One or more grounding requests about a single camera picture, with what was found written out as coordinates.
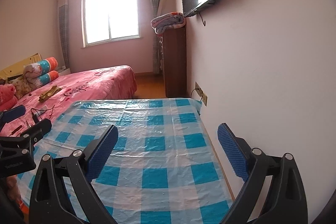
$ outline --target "blue rubber pad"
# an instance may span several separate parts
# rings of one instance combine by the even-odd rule
[[[118,129],[113,126],[103,137],[87,161],[86,179],[91,182],[99,177],[107,159],[118,141]]]
[[[5,111],[2,117],[4,123],[14,121],[15,119],[23,116],[26,113],[26,108],[21,105],[11,110]]]
[[[217,136],[236,175],[242,178],[244,182],[247,181],[249,173],[246,157],[223,124],[219,125]]]

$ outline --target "wooden cabinet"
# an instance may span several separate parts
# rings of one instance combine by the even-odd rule
[[[166,97],[187,97],[185,27],[166,30],[160,42]]]

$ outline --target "wall hook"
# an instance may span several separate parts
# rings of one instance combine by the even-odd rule
[[[201,13],[199,13],[199,16],[201,17],[201,19],[202,19],[202,23],[203,23],[203,25],[205,26],[205,20],[203,20],[203,17],[202,17],[202,15],[201,15]]]

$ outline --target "window frame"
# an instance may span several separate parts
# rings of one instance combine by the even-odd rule
[[[110,36],[110,38],[106,39],[106,40],[102,40],[102,41],[88,43],[87,42],[87,35],[86,35],[85,0],[82,0],[82,31],[83,31],[83,42],[84,42],[83,46],[84,47],[90,47],[90,46],[109,43],[109,42],[141,38],[140,21],[139,21],[139,0],[136,0],[136,1],[137,1],[136,6],[137,6],[137,15],[138,15],[138,34],[137,35],[130,35],[130,36],[127,36],[127,37],[111,38],[111,27],[110,27],[110,17],[109,17],[109,36]]]

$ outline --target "wall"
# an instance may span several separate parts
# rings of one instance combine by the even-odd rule
[[[208,95],[201,117],[235,195],[222,122],[251,147],[294,155],[312,221],[336,188],[336,1],[220,0],[202,16],[206,27],[187,21],[188,88]]]
[[[64,65],[57,0],[0,0],[0,69],[37,52]]]
[[[153,29],[150,0],[138,0],[141,38],[83,47],[82,0],[68,0],[72,72],[129,65],[135,73],[153,71]]]

